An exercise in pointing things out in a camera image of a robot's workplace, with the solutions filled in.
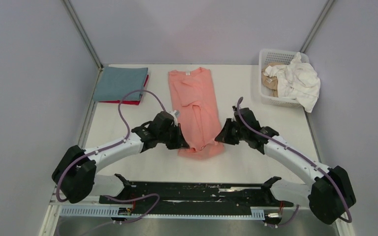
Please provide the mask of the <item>salmon pink t-shirt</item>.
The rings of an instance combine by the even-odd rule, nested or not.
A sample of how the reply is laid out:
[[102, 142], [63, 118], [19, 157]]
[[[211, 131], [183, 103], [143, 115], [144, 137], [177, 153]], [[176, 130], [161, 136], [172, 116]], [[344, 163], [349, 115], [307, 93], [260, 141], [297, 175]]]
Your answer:
[[207, 159], [223, 153], [223, 144], [215, 141], [222, 126], [211, 70], [199, 67], [193, 71], [170, 71], [168, 85], [172, 108], [180, 112], [178, 123], [189, 145], [188, 149], [178, 150], [178, 155]]

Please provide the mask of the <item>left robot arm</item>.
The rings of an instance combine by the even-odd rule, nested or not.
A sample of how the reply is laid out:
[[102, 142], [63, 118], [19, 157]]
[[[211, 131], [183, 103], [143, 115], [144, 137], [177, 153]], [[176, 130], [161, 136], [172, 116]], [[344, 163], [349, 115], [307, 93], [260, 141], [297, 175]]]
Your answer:
[[109, 196], [120, 204], [126, 203], [131, 197], [127, 180], [120, 174], [104, 176], [99, 171], [157, 144], [164, 144], [170, 150], [189, 148], [178, 116], [177, 110], [161, 111], [152, 121], [133, 128], [123, 138], [88, 150], [78, 145], [70, 147], [52, 174], [57, 200], [76, 204], [88, 196]]

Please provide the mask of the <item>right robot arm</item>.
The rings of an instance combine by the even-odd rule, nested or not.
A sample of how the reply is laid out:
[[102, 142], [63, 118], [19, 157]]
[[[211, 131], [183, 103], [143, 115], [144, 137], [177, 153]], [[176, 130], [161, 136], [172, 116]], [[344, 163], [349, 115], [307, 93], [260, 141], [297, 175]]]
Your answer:
[[322, 223], [330, 225], [340, 219], [351, 222], [349, 209], [356, 197], [347, 171], [336, 166], [331, 168], [313, 161], [293, 148], [276, 130], [261, 126], [249, 108], [234, 108], [234, 117], [225, 121], [215, 140], [237, 145], [244, 141], [252, 149], [278, 161], [298, 176], [303, 183], [293, 183], [281, 178], [266, 182], [261, 198], [267, 205], [288, 201], [308, 206]]

